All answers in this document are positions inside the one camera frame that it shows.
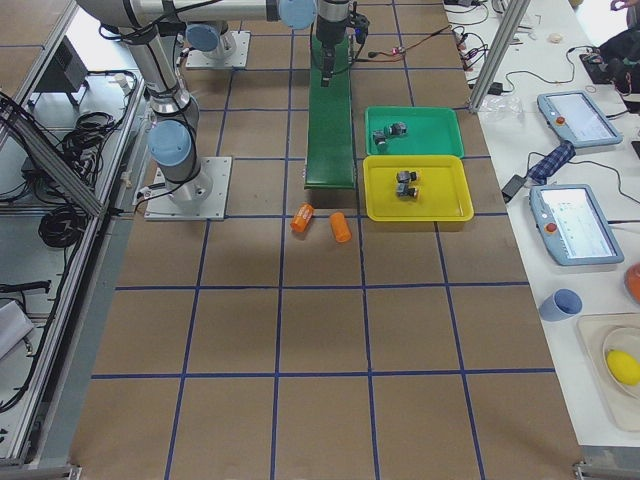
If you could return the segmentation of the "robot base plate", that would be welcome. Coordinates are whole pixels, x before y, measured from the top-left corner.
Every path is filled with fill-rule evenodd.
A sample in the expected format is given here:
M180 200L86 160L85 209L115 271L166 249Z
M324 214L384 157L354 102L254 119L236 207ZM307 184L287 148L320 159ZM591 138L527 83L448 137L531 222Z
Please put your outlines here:
M231 157L199 157L198 175L176 189L165 182L157 167L155 183L161 183L148 195L144 218L148 221L222 221L226 213L232 171Z
M248 60L251 33L228 30L220 33L208 25L192 25L186 36L190 52L188 70L244 69Z

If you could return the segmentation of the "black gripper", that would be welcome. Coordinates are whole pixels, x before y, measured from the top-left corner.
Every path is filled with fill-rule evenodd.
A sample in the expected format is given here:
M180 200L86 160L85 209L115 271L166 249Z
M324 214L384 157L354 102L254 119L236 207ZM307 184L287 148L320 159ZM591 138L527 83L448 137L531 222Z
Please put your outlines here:
M348 18L349 0L319 0L317 2L316 38L321 44L322 88L330 85L335 66L336 46L344 39Z

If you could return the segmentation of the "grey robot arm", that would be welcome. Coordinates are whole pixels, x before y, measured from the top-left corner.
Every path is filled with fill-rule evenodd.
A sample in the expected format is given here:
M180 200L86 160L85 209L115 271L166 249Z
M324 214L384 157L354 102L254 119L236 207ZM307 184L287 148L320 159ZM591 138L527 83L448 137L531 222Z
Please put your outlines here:
M193 49L214 59L227 58L237 49L226 21L190 23L186 27L186 39Z
M158 124L149 149L165 179L166 195L180 207L203 203L214 187L196 152L199 108L161 43L163 25L177 27L197 50L216 51L228 22L282 22L292 30L315 27L323 55L323 82L334 75L335 51L357 8L351 1L82 1L80 7L124 43L150 95Z

